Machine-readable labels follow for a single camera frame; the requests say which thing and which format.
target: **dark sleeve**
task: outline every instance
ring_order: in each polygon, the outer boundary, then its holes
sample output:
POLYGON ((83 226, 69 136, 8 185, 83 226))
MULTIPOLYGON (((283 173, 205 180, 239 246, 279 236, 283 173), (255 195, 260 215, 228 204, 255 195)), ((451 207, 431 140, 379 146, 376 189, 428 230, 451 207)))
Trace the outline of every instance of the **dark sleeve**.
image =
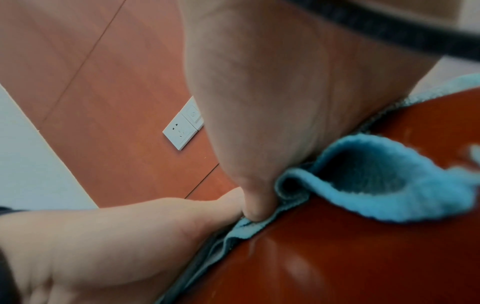
MULTIPOLYGON (((0 207, 0 216, 16 212, 10 208, 0 207)), ((19 304, 20 294, 15 286, 7 259, 0 248, 0 304, 19 304)))

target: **white switch plate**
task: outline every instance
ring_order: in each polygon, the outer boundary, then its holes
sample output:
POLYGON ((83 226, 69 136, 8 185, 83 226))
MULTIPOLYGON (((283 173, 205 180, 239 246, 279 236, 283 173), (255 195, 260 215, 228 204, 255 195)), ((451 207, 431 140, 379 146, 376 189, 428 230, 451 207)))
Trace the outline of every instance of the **white switch plate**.
POLYGON ((200 130, 204 126, 204 119, 200 115, 199 107, 192 96, 183 106, 180 113, 191 123, 191 125, 200 130))
POLYGON ((178 113, 165 128, 163 134, 178 150, 181 150, 197 132, 198 130, 181 113, 178 113))

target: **skin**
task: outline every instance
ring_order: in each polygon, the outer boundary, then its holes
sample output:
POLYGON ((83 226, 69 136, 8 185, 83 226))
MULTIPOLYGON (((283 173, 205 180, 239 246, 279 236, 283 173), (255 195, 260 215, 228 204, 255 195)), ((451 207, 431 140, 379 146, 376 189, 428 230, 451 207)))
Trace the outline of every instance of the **skin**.
MULTIPOLYGON (((425 10, 416 1, 385 1, 425 10)), ((152 303, 211 233, 242 213, 262 220, 273 212, 273 185, 286 168, 406 96, 438 60, 284 1, 179 3, 189 87, 222 168, 243 191, 201 203, 165 198, 0 217, 0 248, 23 303, 152 303)), ((460 2, 433 5, 428 12, 455 20, 451 5, 460 2)))

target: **white wall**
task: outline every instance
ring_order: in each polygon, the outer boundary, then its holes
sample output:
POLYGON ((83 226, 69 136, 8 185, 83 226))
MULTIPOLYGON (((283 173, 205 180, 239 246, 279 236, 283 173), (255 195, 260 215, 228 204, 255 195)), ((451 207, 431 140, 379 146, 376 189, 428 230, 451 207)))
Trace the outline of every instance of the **white wall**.
POLYGON ((2 86, 0 206, 29 210, 97 207, 2 86))

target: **electrical outlet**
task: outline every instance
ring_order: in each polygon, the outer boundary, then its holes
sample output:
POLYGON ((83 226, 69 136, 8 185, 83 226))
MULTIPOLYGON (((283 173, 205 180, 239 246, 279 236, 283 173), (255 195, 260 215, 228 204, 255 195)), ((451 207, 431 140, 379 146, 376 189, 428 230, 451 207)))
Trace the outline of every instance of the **electrical outlet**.
POLYGON ((191 123, 191 125, 200 130, 204 126, 204 119, 200 115, 199 107, 192 96, 183 106, 180 113, 191 123))
POLYGON ((163 134, 178 150, 181 150, 197 132, 198 130, 181 113, 178 113, 165 128, 163 134))

